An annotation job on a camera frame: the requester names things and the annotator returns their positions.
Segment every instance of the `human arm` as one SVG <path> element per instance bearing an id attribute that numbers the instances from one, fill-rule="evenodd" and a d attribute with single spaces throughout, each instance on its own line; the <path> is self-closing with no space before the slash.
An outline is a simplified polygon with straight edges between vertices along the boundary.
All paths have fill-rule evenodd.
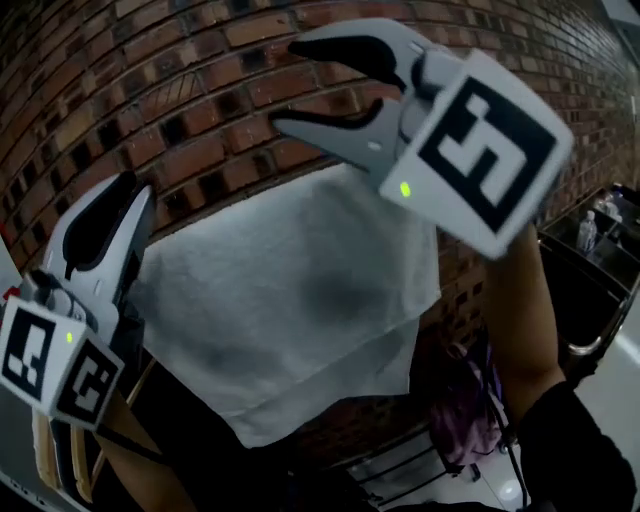
<path id="1" fill-rule="evenodd" d="M 507 255 L 486 264 L 484 314 L 493 359 L 511 419 L 565 380 L 558 365 L 558 334 L 549 288 L 532 225 Z"/>
<path id="2" fill-rule="evenodd" d="M 120 393 L 114 393 L 103 424 L 159 453 L 149 434 L 138 422 Z M 145 512 L 195 512 L 196 508 L 175 472 L 169 467 L 133 453 L 95 435 L 106 459 L 131 497 Z"/>
<path id="3" fill-rule="evenodd" d="M 555 315 L 537 237 L 527 227 L 487 263 L 485 315 L 531 496 L 555 510 L 631 510 L 633 473 L 558 365 Z"/>

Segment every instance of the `black cable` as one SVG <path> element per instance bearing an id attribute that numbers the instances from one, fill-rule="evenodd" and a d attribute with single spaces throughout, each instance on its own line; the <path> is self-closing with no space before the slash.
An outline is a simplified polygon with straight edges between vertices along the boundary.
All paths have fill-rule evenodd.
<path id="1" fill-rule="evenodd" d="M 115 432 L 110 428 L 105 427 L 104 425 L 98 426 L 98 430 L 96 431 L 96 434 L 98 434 L 101 437 L 104 437 L 107 441 L 111 441 L 112 443 L 117 444 L 118 446 L 120 446 L 121 448 L 124 448 L 125 450 L 129 450 L 130 452 L 137 453 L 138 455 L 145 457 L 146 459 L 149 459 L 152 462 L 157 462 L 158 464 L 167 465 L 167 461 L 160 453 L 154 452 L 153 450 L 149 450 L 148 448 L 145 448 L 141 444 L 138 444 L 135 441 L 132 441 L 131 439 L 123 436 L 122 434 L 118 434 L 118 432 Z"/>

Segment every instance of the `green led light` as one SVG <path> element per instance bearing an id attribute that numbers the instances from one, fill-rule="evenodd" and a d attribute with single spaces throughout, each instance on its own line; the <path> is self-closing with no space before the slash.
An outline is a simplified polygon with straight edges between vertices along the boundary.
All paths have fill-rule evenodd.
<path id="1" fill-rule="evenodd" d="M 402 197 L 411 197 L 411 187 L 406 181 L 400 183 L 400 192 L 402 192 Z"/>

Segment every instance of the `floor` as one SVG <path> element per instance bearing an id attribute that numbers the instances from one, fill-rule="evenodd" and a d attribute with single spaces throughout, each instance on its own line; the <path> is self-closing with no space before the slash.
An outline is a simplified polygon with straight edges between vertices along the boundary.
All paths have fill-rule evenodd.
<path id="1" fill-rule="evenodd" d="M 379 499 L 375 504 L 380 510 L 389 510 L 401 505 L 416 505 L 429 501 L 440 503 L 480 502 L 498 509 L 515 511 L 522 506 L 522 492 L 516 479 L 510 459 L 498 451 L 478 463 L 480 480 L 473 482 L 469 468 L 453 477 L 449 474 L 398 499 L 393 499 L 410 489 L 441 475 L 444 466 L 432 447 L 428 434 L 422 434 L 412 441 L 395 448 L 379 457 L 354 466 L 349 471 L 361 482 L 362 487 Z M 520 460 L 519 448 L 515 455 Z M 373 478 L 402 462 L 426 452 L 415 460 Z"/>

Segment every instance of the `red brick wall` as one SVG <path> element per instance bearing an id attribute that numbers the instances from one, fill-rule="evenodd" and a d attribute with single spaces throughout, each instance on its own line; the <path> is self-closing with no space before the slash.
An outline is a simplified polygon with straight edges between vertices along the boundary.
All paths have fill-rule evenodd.
<path id="1" fill-rule="evenodd" d="M 68 205 L 113 173 L 135 169 L 155 180 L 158 238 L 326 165 L 317 151 L 279 137 L 265 114 L 287 105 L 354 114 L 380 93 L 393 94 L 339 65 L 286 52 L 301 31 L 359 17 L 405 21 L 461 55 L 483 48 L 563 116 L 576 134 L 576 150 L 545 220 L 614 177 L 635 183 L 628 96 L 637 70 L 598 0 L 19 5 L 0 26 L 0 221 L 21 270 L 38 262 Z M 422 339 L 468 343 L 481 321 L 480 260 L 441 234 L 440 265 L 443 299 L 424 316 Z M 391 424 L 405 429 L 393 413 L 398 407 L 385 401 L 352 409 L 351 427 L 301 435 L 299 444 L 319 457 L 346 456 L 348 448 L 330 452 L 327 444 L 353 451 L 354 440 L 365 442 L 363 432 L 373 424 L 382 437 L 391 435 L 385 431 Z"/>

